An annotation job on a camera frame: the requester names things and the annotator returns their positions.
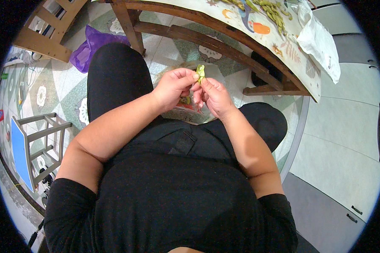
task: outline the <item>knee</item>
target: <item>knee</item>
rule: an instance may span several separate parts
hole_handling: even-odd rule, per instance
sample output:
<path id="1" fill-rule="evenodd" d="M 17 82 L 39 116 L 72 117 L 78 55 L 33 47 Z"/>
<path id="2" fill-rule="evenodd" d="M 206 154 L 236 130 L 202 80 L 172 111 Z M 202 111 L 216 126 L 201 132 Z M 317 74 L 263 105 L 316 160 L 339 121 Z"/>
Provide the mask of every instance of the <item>knee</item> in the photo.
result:
<path id="1" fill-rule="evenodd" d="M 287 133 L 287 120 L 284 114 L 270 104 L 263 102 L 254 102 L 244 104 L 241 108 L 243 114 L 259 115 L 257 118 L 262 121 L 270 122 L 270 126 L 276 129 L 278 136 L 282 139 Z"/>
<path id="2" fill-rule="evenodd" d="M 97 49 L 93 55 L 96 61 L 113 61 L 113 59 L 135 59 L 142 58 L 141 54 L 123 43 L 108 43 Z"/>

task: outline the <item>hand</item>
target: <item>hand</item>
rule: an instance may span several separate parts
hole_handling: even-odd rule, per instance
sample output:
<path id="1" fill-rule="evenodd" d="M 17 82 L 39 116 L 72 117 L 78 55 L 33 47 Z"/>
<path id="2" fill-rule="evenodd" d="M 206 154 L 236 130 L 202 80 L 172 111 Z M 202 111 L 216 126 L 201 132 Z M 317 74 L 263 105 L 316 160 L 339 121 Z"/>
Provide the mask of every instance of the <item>hand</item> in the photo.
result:
<path id="1" fill-rule="evenodd" d="M 198 80 L 198 74 L 187 68 L 177 68 L 166 72 L 152 91 L 161 106 L 162 113 L 175 107 L 180 97 L 190 95 L 190 88 Z"/>
<path id="2" fill-rule="evenodd" d="M 203 101 L 211 113 L 223 120 L 231 112 L 237 110 L 224 85 L 213 78 L 203 78 L 201 87 L 195 84 L 192 88 L 193 101 L 201 108 Z"/>

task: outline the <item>purple plastic bag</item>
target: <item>purple plastic bag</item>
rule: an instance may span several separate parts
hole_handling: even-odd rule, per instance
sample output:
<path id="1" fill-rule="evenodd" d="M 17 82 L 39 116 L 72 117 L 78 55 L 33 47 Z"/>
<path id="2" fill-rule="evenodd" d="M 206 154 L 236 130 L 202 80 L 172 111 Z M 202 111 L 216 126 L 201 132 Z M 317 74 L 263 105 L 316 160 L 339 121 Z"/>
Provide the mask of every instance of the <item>purple plastic bag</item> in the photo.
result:
<path id="1" fill-rule="evenodd" d="M 102 33 L 86 25 L 86 41 L 80 45 L 76 51 L 73 51 L 69 61 L 75 66 L 81 73 L 87 73 L 91 58 L 94 53 L 105 44 L 119 42 L 130 46 L 127 37 L 122 35 L 113 35 L 108 33 Z"/>

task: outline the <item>moon illustration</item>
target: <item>moon illustration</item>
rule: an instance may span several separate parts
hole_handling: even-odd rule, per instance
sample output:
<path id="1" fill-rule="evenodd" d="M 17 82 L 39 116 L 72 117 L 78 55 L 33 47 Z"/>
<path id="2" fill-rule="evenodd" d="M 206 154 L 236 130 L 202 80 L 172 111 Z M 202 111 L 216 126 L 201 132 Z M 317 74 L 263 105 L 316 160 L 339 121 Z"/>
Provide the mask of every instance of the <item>moon illustration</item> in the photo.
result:
<path id="1" fill-rule="evenodd" d="M 223 10 L 223 15 L 224 15 L 224 17 L 227 18 L 227 19 L 232 19 L 231 17 L 228 17 L 228 16 L 227 16 L 227 13 L 228 13 L 228 12 L 233 13 L 232 11 L 227 10 L 227 9 L 224 9 L 224 10 Z"/>

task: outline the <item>clear plastic bag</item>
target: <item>clear plastic bag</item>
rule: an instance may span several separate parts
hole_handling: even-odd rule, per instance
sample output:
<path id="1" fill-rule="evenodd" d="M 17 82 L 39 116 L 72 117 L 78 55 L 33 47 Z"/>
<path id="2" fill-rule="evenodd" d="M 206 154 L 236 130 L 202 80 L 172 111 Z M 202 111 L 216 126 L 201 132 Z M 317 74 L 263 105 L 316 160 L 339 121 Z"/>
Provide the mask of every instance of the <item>clear plastic bag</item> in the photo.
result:
<path id="1" fill-rule="evenodd" d="M 205 77 L 211 77 L 216 79 L 218 82 L 222 83 L 225 85 L 225 79 L 223 74 L 221 74 L 219 68 L 217 65 L 214 65 L 212 63 L 207 63 L 203 61 L 190 61 L 190 62 L 183 62 L 181 64 L 167 67 L 163 69 L 159 74 L 156 75 L 155 81 L 153 86 L 156 87 L 157 84 L 159 83 L 160 79 L 162 78 L 163 74 L 176 69 L 176 68 L 188 68 L 191 70 L 197 69 L 197 66 L 199 64 L 202 64 L 205 66 L 204 68 L 204 73 Z M 207 116 L 206 122 L 212 120 L 214 116 L 211 114 L 210 110 L 207 108 L 207 106 L 203 106 L 203 108 L 199 108 L 196 104 L 193 102 L 193 92 L 190 91 L 190 95 L 186 98 L 182 98 L 171 111 L 170 113 L 177 112 L 179 114 L 181 113 L 187 113 L 190 117 L 191 116 L 196 116 L 196 115 L 205 115 Z"/>

